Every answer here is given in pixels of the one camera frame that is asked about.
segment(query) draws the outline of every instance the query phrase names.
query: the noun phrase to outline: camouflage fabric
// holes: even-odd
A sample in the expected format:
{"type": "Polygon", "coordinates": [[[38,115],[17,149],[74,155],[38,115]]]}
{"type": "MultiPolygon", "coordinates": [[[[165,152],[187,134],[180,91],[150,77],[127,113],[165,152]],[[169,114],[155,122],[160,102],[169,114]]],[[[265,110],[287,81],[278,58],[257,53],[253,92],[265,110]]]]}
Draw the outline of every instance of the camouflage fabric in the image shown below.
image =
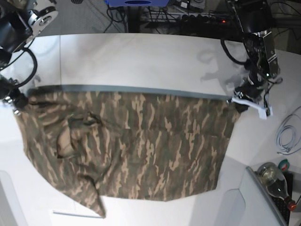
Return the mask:
{"type": "Polygon", "coordinates": [[[100,195],[169,201],[216,188],[239,114],[225,101],[141,93],[34,95],[24,151],[57,190],[105,217],[100,195]]]}

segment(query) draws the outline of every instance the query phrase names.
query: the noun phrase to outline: red bottle cap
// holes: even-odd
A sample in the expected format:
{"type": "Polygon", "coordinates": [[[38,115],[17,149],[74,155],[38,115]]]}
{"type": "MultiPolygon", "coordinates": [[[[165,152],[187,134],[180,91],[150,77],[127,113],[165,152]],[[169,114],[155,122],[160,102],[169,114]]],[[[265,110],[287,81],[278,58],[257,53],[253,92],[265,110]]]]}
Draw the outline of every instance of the red bottle cap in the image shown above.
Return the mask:
{"type": "Polygon", "coordinates": [[[290,211],[294,211],[296,209],[297,205],[295,202],[291,202],[290,204],[287,205],[287,208],[290,210],[290,211]]]}

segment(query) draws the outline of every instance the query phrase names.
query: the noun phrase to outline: white table surface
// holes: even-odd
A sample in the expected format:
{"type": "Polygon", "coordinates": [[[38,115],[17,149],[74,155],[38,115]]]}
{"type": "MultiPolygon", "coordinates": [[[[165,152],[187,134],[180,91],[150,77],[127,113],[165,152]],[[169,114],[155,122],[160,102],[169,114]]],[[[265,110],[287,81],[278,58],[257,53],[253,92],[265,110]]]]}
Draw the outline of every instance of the white table surface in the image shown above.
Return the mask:
{"type": "MultiPolygon", "coordinates": [[[[228,42],[230,52],[237,59],[246,58],[240,43],[228,42]]],[[[38,75],[25,89],[43,85],[99,85],[138,87],[141,90],[164,89],[167,93],[188,96],[231,96],[234,83],[247,72],[233,64],[223,52],[219,40],[155,34],[80,34],[39,37],[31,49],[38,59],[38,75]]],[[[213,225],[217,209],[206,203],[219,205],[223,194],[238,188],[246,165],[255,169],[267,161],[278,163],[274,136],[281,121],[301,105],[301,56],[277,51],[284,81],[270,92],[274,116],[261,120],[254,109],[243,113],[236,123],[215,191],[182,200],[158,203],[105,198],[108,210],[104,225],[213,225]],[[152,218],[145,219],[152,212],[152,218]]],[[[22,56],[4,75],[23,80],[30,72],[29,56],[22,56]]],[[[10,130],[18,128],[11,120],[10,130]]],[[[0,141],[20,140],[0,131],[0,141]]],[[[301,152],[287,157],[292,169],[301,172],[301,152]]]]}

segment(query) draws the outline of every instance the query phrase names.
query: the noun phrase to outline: bottle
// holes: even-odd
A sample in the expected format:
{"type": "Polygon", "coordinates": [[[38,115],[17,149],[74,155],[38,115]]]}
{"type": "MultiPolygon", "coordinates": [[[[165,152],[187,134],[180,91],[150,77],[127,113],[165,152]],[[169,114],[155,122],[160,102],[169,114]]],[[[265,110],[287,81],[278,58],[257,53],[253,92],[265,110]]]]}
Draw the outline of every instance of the bottle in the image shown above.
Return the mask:
{"type": "Polygon", "coordinates": [[[282,199],[290,211],[297,207],[287,193],[287,182],[283,173],[274,163],[267,162],[260,166],[257,175],[271,196],[282,199]]]}

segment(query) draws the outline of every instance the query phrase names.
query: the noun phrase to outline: metal bracket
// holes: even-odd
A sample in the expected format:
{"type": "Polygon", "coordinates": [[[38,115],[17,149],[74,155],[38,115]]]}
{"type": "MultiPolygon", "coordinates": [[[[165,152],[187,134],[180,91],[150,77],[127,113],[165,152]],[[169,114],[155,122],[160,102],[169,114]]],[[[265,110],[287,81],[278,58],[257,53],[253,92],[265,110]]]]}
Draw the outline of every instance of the metal bracket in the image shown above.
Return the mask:
{"type": "Polygon", "coordinates": [[[261,118],[261,119],[267,119],[268,116],[273,116],[273,109],[271,106],[268,106],[266,108],[266,107],[260,106],[256,103],[253,103],[252,101],[240,99],[238,97],[232,97],[232,99],[228,102],[234,102],[234,103],[237,103],[240,105],[247,105],[249,107],[257,109],[258,113],[259,113],[259,118],[261,118]]]}

